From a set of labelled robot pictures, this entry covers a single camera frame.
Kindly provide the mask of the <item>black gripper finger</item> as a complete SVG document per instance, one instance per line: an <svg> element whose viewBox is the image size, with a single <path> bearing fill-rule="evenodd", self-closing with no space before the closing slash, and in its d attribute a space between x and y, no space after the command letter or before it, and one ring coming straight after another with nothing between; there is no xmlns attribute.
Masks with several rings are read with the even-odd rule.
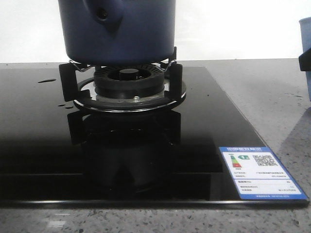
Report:
<svg viewBox="0 0 311 233"><path fill-rule="evenodd" d="M311 71L311 48L303 52L298 60L301 71Z"/></svg>

